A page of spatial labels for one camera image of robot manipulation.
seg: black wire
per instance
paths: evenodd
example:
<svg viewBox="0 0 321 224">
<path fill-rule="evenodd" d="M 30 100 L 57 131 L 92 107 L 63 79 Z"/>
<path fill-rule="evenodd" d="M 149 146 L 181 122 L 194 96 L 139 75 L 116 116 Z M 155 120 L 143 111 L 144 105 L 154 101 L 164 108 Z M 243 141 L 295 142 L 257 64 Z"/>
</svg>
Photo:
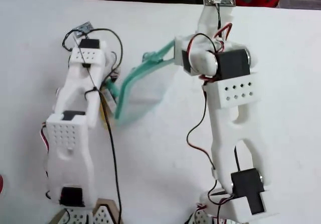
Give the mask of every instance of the black wire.
<svg viewBox="0 0 321 224">
<path fill-rule="evenodd" d="M 62 44 L 61 44 L 62 47 L 65 48 L 68 52 L 71 52 L 71 51 L 72 51 L 72 48 L 66 47 L 66 40 L 68 39 L 68 37 L 70 36 L 70 34 L 73 33 L 73 32 L 80 32 L 80 33 L 82 33 L 83 35 L 85 35 L 86 38 L 88 38 L 88 35 L 87 35 L 85 32 L 81 31 L 81 30 L 77 30 L 77 29 L 72 29 L 72 30 L 70 30 L 70 31 L 65 35 L 65 38 L 64 38 L 64 40 L 62 41 Z"/>
<path fill-rule="evenodd" d="M 112 64 L 112 66 L 111 66 L 111 69 L 116 65 L 116 62 L 117 62 L 117 54 L 115 53 L 115 52 L 113 52 L 113 51 L 111 51 L 111 53 L 112 54 L 114 54 L 114 56 L 115 56 L 115 61 L 114 61 L 114 63 Z"/>
<path fill-rule="evenodd" d="M 113 140 L 113 136 L 112 136 L 112 132 L 111 132 L 110 122 L 109 122 L 109 119 L 107 117 L 105 103 L 103 102 L 104 101 L 103 100 L 104 99 L 104 95 L 100 91 L 98 93 L 99 93 L 99 96 L 100 96 L 100 103 L 102 105 L 102 109 L 103 109 L 103 112 L 104 112 L 104 117 L 105 117 L 105 120 L 106 120 L 106 123 L 107 123 L 107 128 L 108 128 L 110 142 L 111 142 L 112 156 L 113 156 L 113 160 L 114 160 L 114 169 L 115 169 L 115 181 L 116 181 L 117 197 L 118 197 L 118 203 L 119 203 L 119 214 L 118 214 L 118 222 L 117 223 L 120 224 L 122 206 L 121 206 L 120 191 L 119 191 L 119 184 L 118 184 L 117 161 L 116 161 L 114 140 Z"/>
<path fill-rule="evenodd" d="M 189 146 L 191 146 L 192 148 L 194 149 L 197 149 L 197 150 L 200 150 L 202 151 L 204 154 L 206 154 L 206 156 L 208 157 L 209 161 L 211 162 L 211 165 L 213 167 L 213 169 L 215 170 L 215 165 L 213 163 L 213 161 L 211 160 L 211 157 L 209 156 L 209 154 L 203 150 L 202 148 L 199 148 L 199 147 L 196 147 L 196 146 L 193 146 L 190 141 L 189 141 L 189 137 L 190 137 L 190 134 L 203 122 L 204 118 L 205 118 L 205 114 L 206 114 L 206 107 L 207 107 L 207 94 L 205 91 L 203 91 L 204 93 L 204 98 L 205 98 L 205 106 L 204 106 L 204 111 L 203 111 L 203 116 L 202 116 L 202 119 L 199 121 L 199 123 L 197 125 L 195 125 L 188 133 L 187 133 L 187 136 L 186 136 L 186 142 L 189 144 Z"/>
<path fill-rule="evenodd" d="M 70 213 L 69 213 L 68 209 L 65 208 L 65 211 L 66 211 L 66 213 L 67 213 L 68 219 L 67 219 L 66 222 L 63 223 L 63 224 L 67 224 L 67 223 L 69 223 L 69 221 L 70 221 Z"/>
<path fill-rule="evenodd" d="M 196 34 L 193 36 L 193 40 L 194 40 L 197 36 L 206 37 L 206 38 L 212 43 L 213 48 L 214 48 L 214 52 L 217 53 L 217 49 L 216 49 L 216 47 L 215 47 L 215 44 L 214 44 L 213 40 L 212 40 L 209 36 L 205 35 L 204 33 L 199 32 L 199 33 L 196 33 Z"/>
<path fill-rule="evenodd" d="M 241 171 L 239 157 L 237 156 L 236 147 L 234 148 L 234 155 L 235 155 L 235 161 L 236 161 L 236 165 L 237 165 L 237 171 Z"/>
<path fill-rule="evenodd" d="M 216 220 L 217 220 L 217 223 L 220 223 L 220 210 L 221 210 L 221 206 L 224 205 L 225 203 L 229 202 L 230 200 L 232 200 L 234 198 L 234 196 L 231 196 L 225 200 L 223 200 L 221 202 L 221 204 L 219 205 L 219 207 L 217 208 L 217 215 L 216 215 Z"/>
<path fill-rule="evenodd" d="M 84 62 L 84 64 L 86 64 L 85 62 L 85 59 L 83 57 L 83 55 L 81 54 L 81 57 L 82 57 L 82 60 Z M 112 131 L 111 131 L 111 126 L 110 126 L 110 122 L 109 122 L 109 119 L 108 119 L 108 116 L 107 116 L 107 111 L 106 111 L 106 103 L 104 103 L 104 95 L 101 91 L 98 90 L 98 88 L 96 87 L 93 79 L 92 79 L 92 76 L 90 74 L 90 71 L 89 69 L 87 68 L 87 71 L 88 71 L 88 74 L 90 76 L 90 79 L 92 81 L 92 84 L 94 85 L 93 86 L 93 90 L 97 91 L 98 94 L 99 94 L 99 98 L 100 98 L 100 103 L 102 105 L 102 109 L 103 109 L 103 112 L 104 112 L 104 117 L 105 117 L 105 121 L 107 123 L 107 128 L 108 128 L 108 132 L 109 132 L 109 137 L 110 137 L 110 142 L 111 142 L 111 149 L 112 149 L 112 156 L 113 156 L 113 161 L 114 161 L 114 169 L 115 169 L 115 181 L 116 181 L 116 190 L 117 190 L 117 197 L 118 197 L 118 204 L 119 204 L 119 215 L 118 215 L 118 221 L 117 223 L 120 224 L 121 222 L 121 213 L 122 213 L 122 206 L 121 206 L 121 200 L 120 200 L 120 191 L 119 191 L 119 183 L 118 183 L 118 171 L 117 171 L 117 160 L 116 160 L 116 152 L 115 152 L 115 145 L 114 145 L 114 139 L 113 139 L 113 136 L 112 136 Z"/>
<path fill-rule="evenodd" d="M 115 70 L 121 65 L 121 62 L 122 62 L 122 59 L 123 59 L 123 56 L 124 56 L 124 48 L 123 48 L 123 44 L 122 44 L 122 41 L 121 41 L 120 37 L 117 35 L 117 33 L 115 33 L 111 29 L 108 29 L 108 28 L 96 28 L 96 29 L 90 30 L 88 33 L 98 32 L 98 31 L 111 32 L 118 39 L 119 44 L 120 44 L 120 59 L 119 59 L 119 63 L 116 65 L 115 68 L 112 68 L 111 72 L 102 80 L 102 85 L 104 85 L 106 80 L 111 76 L 111 74 L 113 74 L 115 72 Z"/>
<path fill-rule="evenodd" d="M 220 13 L 220 4 L 215 4 L 217 14 L 218 14 L 218 23 L 217 23 L 217 30 L 221 29 L 221 13 Z"/>
<path fill-rule="evenodd" d="M 215 184 L 214 186 L 212 187 L 212 189 L 209 190 L 209 192 L 207 192 L 207 198 L 209 199 L 209 201 L 211 203 L 213 203 L 214 205 L 220 205 L 220 203 L 216 203 L 214 201 L 211 200 L 211 192 L 215 189 L 215 187 L 217 186 L 217 180 L 215 180 Z"/>
<path fill-rule="evenodd" d="M 46 198 L 48 198 L 49 200 L 51 200 L 51 197 L 50 197 L 50 195 L 49 195 L 49 191 L 47 191 L 47 192 L 45 193 L 45 195 L 46 195 Z"/>
</svg>

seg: white tabletop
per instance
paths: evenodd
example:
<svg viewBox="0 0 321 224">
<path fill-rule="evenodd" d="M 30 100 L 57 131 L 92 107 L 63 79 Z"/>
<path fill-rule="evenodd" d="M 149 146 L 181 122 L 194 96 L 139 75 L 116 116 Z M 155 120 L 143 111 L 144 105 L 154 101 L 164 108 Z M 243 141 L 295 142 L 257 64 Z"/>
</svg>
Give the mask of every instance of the white tabletop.
<svg viewBox="0 0 321 224">
<path fill-rule="evenodd" d="M 124 76 L 144 52 L 193 33 L 201 11 L 192 5 L 0 0 L 0 173 L 9 181 L 0 196 L 0 223 L 46 223 L 59 209 L 45 198 L 46 149 L 39 130 L 66 77 L 65 33 L 86 21 L 115 30 L 124 43 Z M 280 212 L 257 223 L 312 223 L 321 218 L 321 12 L 235 8 L 233 16 L 230 39 L 259 58 L 259 114 Z M 200 86 L 178 71 L 155 110 L 114 131 L 125 223 L 183 223 L 212 186 L 208 160 L 185 142 L 202 114 Z M 210 150 L 208 116 L 192 140 Z M 101 124 L 90 145 L 100 197 L 117 200 L 110 141 Z"/>
</svg>

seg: red wire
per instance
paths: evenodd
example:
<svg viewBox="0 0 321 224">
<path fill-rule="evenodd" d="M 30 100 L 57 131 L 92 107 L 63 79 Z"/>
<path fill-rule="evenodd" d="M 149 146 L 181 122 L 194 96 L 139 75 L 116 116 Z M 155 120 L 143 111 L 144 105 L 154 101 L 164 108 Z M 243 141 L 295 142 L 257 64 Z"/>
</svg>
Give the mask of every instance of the red wire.
<svg viewBox="0 0 321 224">
<path fill-rule="evenodd" d="M 45 128 L 45 127 L 46 127 L 46 125 L 43 125 L 43 126 L 42 126 L 42 128 L 41 128 L 41 130 L 40 130 L 40 135 L 41 135 L 43 141 L 44 141 L 45 144 L 46 144 L 47 151 L 49 152 L 49 143 L 48 143 L 47 138 L 46 138 L 46 136 L 45 136 L 45 134 L 44 134 L 44 128 Z"/>
<path fill-rule="evenodd" d="M 221 48 L 218 50 L 218 52 L 224 52 L 224 42 L 223 41 L 219 41 L 221 43 Z"/>
<path fill-rule="evenodd" d="M 225 27 L 221 28 L 221 29 L 214 35 L 213 38 L 216 38 L 220 33 L 222 33 L 223 31 L 225 31 L 225 30 L 228 28 L 228 30 L 227 30 L 227 32 L 226 32 L 226 37 L 225 37 L 225 40 L 227 40 L 227 38 L 228 38 L 228 36 L 229 36 L 229 34 L 230 34 L 230 31 L 231 31 L 231 29 L 232 29 L 232 26 L 233 26 L 232 23 L 228 23 Z"/>
</svg>

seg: hole pattern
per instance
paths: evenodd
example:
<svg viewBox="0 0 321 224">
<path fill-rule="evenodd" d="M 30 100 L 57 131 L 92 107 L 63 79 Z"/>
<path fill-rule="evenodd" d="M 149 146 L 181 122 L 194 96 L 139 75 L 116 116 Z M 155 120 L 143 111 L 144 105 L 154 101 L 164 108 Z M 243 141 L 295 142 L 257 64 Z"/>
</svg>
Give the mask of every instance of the hole pattern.
<svg viewBox="0 0 321 224">
<path fill-rule="evenodd" d="M 245 97 L 247 97 L 247 96 L 253 96 L 253 92 L 252 92 L 252 91 L 250 91 L 250 92 L 246 91 L 246 87 L 245 87 L 246 85 L 252 86 L 253 83 L 252 83 L 252 82 L 247 82 L 247 83 L 241 83 L 241 84 L 239 85 L 241 88 L 244 88 L 244 92 L 240 95 L 240 96 L 242 96 L 243 98 L 245 98 Z M 236 90 L 236 89 L 237 89 L 237 85 L 231 86 L 231 89 L 232 89 L 232 90 L 230 90 L 230 88 L 229 88 L 228 86 L 226 86 L 226 87 L 224 88 L 225 91 L 230 91 L 231 94 L 233 94 L 233 90 Z M 234 95 L 234 99 L 238 99 L 238 97 L 240 97 L 240 96 L 237 95 L 237 94 L 235 94 L 235 95 Z M 227 96 L 227 97 L 226 97 L 226 100 L 227 100 L 227 101 L 231 100 L 231 97 Z"/>
<path fill-rule="evenodd" d="M 76 145 L 75 126 L 52 125 L 51 130 L 51 136 L 56 145 L 67 147 L 68 150 L 74 148 Z"/>
</svg>

